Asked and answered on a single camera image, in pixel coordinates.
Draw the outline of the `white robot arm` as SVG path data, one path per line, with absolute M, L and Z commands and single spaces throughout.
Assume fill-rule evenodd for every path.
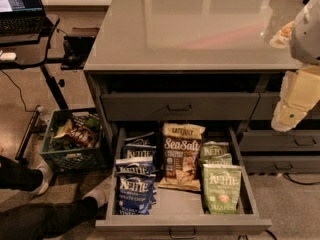
M 302 63 L 296 72 L 285 73 L 271 121 L 274 130 L 287 132 L 320 101 L 320 0 L 309 0 L 270 45 L 289 47 L 291 56 Z

